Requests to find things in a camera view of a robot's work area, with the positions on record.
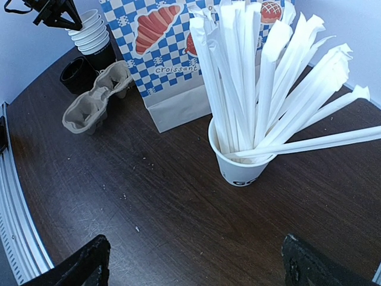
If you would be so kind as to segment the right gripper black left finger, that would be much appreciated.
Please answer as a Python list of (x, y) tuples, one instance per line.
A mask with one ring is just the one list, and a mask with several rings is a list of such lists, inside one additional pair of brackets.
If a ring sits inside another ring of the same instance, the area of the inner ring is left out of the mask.
[(108, 285), (111, 246), (105, 235), (97, 235), (62, 263), (24, 285)]

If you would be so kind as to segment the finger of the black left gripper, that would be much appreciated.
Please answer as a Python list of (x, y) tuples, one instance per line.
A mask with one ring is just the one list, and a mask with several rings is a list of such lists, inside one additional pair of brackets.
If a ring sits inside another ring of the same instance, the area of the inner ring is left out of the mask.
[(38, 12), (33, 23), (43, 23), (48, 27), (79, 31), (82, 20), (72, 0), (41, 0), (32, 1), (32, 8)]

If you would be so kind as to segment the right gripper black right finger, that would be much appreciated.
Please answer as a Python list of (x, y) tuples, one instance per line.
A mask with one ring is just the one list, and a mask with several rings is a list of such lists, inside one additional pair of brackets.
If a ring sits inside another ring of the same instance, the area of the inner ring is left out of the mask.
[(287, 234), (282, 244), (286, 285), (374, 285), (335, 263), (302, 238)]

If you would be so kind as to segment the stack of paper cups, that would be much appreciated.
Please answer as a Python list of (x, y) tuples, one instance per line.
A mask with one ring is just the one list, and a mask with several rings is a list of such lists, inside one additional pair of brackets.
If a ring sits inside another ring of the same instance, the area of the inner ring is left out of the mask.
[(80, 15), (80, 19), (80, 30), (65, 30), (89, 64), (99, 72), (105, 70), (116, 61), (106, 24), (97, 9), (86, 11)]

